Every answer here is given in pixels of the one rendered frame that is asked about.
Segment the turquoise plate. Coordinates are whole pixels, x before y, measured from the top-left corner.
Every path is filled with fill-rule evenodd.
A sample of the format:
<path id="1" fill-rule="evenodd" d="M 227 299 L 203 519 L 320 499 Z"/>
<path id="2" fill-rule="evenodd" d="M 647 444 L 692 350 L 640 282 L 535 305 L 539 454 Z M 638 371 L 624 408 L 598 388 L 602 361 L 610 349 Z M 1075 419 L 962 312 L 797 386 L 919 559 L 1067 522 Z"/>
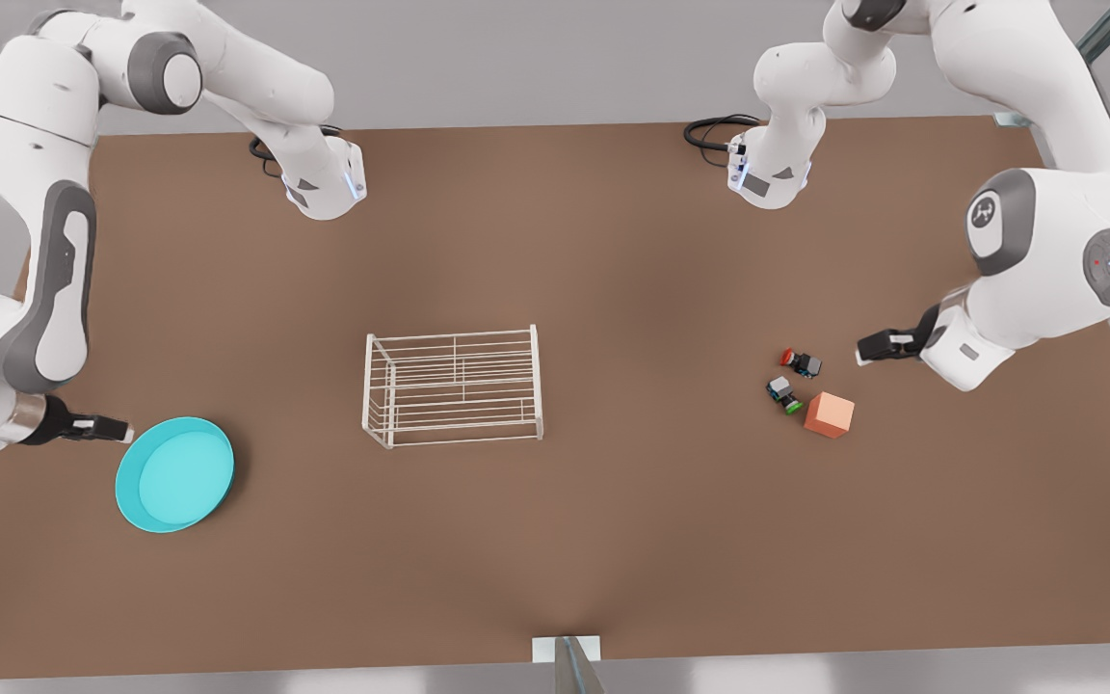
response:
<path id="1" fill-rule="evenodd" d="M 213 513 L 234 475 L 232 443 L 216 423 L 172 418 L 137 437 L 120 457 L 115 500 L 138 530 L 173 533 Z"/>

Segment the orange cube block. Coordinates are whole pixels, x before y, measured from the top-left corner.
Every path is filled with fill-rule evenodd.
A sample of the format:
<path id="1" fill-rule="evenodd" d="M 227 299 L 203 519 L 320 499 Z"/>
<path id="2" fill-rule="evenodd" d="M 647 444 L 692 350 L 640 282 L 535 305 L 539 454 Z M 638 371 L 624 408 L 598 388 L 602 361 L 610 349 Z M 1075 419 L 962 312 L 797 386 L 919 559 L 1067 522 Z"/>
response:
<path id="1" fill-rule="evenodd" d="M 841 437 L 851 429 L 854 411 L 854 401 L 821 391 L 807 404 L 805 428 L 825 437 Z"/>

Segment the silver frame post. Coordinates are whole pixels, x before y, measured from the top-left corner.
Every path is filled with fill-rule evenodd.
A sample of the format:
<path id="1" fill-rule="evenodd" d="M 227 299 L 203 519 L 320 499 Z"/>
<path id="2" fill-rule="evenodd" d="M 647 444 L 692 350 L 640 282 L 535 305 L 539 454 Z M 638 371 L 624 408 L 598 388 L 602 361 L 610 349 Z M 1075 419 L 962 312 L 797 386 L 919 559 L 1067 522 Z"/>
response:
<path id="1" fill-rule="evenodd" d="M 529 646 L 534 663 L 554 667 L 552 694 L 605 694 L 595 671 L 602 658 L 599 635 L 534 637 Z"/>
<path id="2" fill-rule="evenodd" d="M 1096 61 L 1110 48 L 1110 6 L 1098 17 L 1093 26 L 1084 31 L 1084 36 L 1076 40 L 1076 48 L 1082 54 L 1084 66 L 1096 78 Z"/>

